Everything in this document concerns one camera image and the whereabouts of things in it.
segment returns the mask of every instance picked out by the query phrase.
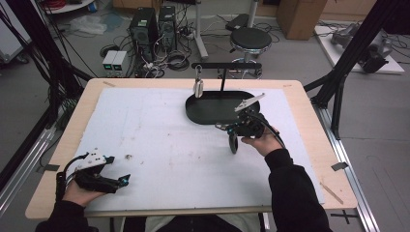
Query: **desk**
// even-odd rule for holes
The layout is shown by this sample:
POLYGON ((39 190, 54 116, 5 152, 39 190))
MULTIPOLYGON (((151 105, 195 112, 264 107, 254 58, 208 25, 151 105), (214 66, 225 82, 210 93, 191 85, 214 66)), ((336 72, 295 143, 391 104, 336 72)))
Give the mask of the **desk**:
MULTIPOLYGON (((206 88, 218 89, 220 80, 205 79, 206 88)), ((80 143, 81 136, 92 116, 95 105, 103 88, 191 88, 192 79, 92 79, 73 113, 60 143, 50 161, 60 165, 60 170, 73 158, 80 143)), ((307 153, 317 178, 322 184, 325 196, 325 209, 356 208, 357 200, 350 188, 343 171, 334 171, 331 165, 337 163, 337 158, 326 137, 322 126, 311 107, 309 99, 298 81, 289 80, 237 80, 229 79, 226 88, 272 88, 282 89, 294 115, 295 123, 305 142, 307 153)), ((55 199, 55 172, 46 171, 26 210, 28 218, 48 218, 55 199)), ((220 214, 243 212, 268 212, 270 208, 247 207, 230 209, 189 209, 175 211, 126 211, 126 212, 88 212, 87 217, 120 217, 120 216, 154 216, 178 214, 220 214)))

